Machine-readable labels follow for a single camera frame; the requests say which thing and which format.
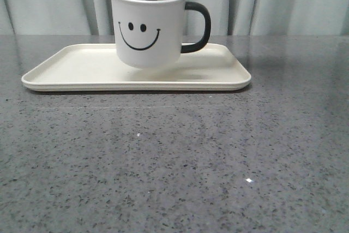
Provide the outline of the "cream rectangular plastic tray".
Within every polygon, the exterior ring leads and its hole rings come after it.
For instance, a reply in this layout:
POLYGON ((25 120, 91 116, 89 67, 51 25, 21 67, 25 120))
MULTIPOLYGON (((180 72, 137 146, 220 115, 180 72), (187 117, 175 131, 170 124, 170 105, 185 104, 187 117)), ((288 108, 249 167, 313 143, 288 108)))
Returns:
POLYGON ((160 69, 136 69, 123 63, 113 44, 67 46, 29 72, 21 81, 34 91, 235 91, 251 74, 231 51, 207 44, 182 54, 160 69))

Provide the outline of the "pale grey-green curtain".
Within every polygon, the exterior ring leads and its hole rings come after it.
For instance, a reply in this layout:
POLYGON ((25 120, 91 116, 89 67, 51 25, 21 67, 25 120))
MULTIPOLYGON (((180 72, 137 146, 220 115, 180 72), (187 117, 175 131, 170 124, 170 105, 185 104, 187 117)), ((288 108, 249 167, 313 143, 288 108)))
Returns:
MULTIPOLYGON (((212 35, 347 35, 348 0, 191 0, 212 35)), ((1 0, 1 33, 112 35, 110 0, 1 0)))

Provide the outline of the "white smiley mug black handle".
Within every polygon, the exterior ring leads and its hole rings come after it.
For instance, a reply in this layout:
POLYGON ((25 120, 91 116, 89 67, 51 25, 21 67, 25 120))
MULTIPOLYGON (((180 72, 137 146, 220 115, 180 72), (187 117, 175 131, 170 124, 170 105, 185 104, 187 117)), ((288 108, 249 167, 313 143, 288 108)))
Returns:
POLYGON ((188 0, 111 0, 116 53, 135 68, 155 68, 174 63, 181 54, 196 52, 208 43, 211 18, 208 9, 188 0), (185 11, 204 18, 202 38, 182 43, 185 11))

